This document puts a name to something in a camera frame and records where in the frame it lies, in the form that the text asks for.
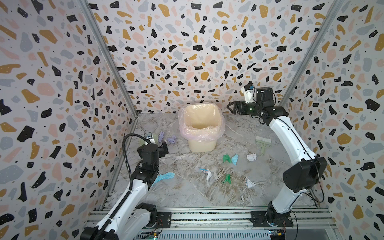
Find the green plastic dustpan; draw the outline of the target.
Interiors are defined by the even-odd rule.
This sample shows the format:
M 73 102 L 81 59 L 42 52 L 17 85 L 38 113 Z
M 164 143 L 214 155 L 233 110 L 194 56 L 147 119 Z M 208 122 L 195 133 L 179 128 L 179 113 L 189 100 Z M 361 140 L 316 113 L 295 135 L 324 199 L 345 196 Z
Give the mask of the green plastic dustpan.
M 146 138 L 146 140 L 149 140 L 152 144 L 158 143 L 158 135 L 157 134 L 147 132 L 147 133 L 144 133 L 144 137 Z

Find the green hand brush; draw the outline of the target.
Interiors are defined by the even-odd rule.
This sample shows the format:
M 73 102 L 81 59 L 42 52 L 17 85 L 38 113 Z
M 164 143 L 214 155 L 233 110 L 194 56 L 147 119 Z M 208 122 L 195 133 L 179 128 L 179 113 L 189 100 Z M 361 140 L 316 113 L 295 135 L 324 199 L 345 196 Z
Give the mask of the green hand brush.
M 270 139 L 257 136 L 256 143 L 259 144 L 261 147 L 261 156 L 264 156 L 266 148 L 268 148 L 271 145 L 272 141 Z

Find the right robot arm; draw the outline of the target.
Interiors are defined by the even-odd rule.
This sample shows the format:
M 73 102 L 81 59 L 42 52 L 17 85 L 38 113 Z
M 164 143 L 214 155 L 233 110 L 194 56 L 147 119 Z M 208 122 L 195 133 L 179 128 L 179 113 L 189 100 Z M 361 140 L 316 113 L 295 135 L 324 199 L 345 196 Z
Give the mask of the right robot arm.
M 294 128 L 288 112 L 276 106 L 277 97 L 272 88 L 256 88 L 252 82 L 242 87 L 243 101 L 233 101 L 227 109 L 234 115 L 250 115 L 270 127 L 288 153 L 292 166 L 283 173 L 284 185 L 279 194 L 268 204 L 262 222 L 272 227 L 287 223 L 291 207 L 314 185 L 319 184 L 328 163 L 318 157 L 305 144 Z

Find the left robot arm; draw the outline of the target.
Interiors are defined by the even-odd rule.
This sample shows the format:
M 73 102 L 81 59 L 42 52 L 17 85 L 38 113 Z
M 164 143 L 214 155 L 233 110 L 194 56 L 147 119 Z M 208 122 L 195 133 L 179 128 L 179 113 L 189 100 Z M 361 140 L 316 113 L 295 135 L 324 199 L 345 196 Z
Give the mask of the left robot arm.
M 143 228 L 149 229 L 146 235 L 158 235 L 162 228 L 169 227 L 163 218 L 171 213 L 159 215 L 156 205 L 142 202 L 158 177 L 160 158 L 169 153 L 167 143 L 142 145 L 138 152 L 142 160 L 132 174 L 133 182 L 96 226 L 83 230 L 81 240 L 133 240 Z

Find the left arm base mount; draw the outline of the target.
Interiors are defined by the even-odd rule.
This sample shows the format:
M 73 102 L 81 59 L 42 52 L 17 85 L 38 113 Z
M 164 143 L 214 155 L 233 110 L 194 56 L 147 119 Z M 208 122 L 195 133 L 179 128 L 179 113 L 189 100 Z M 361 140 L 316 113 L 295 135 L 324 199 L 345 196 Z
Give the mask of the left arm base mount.
M 157 212 L 156 217 L 151 214 L 150 222 L 144 229 L 169 229 L 171 227 L 171 220 L 171 212 Z

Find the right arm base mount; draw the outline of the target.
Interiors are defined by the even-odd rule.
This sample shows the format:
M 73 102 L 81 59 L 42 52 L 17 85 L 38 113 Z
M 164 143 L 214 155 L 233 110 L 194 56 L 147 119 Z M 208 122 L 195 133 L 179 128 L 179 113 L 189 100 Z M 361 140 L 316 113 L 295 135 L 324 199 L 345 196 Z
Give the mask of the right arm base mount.
M 294 226 L 292 218 L 290 217 L 290 212 L 277 214 L 273 211 L 252 211 L 250 221 L 254 228 L 282 228 Z

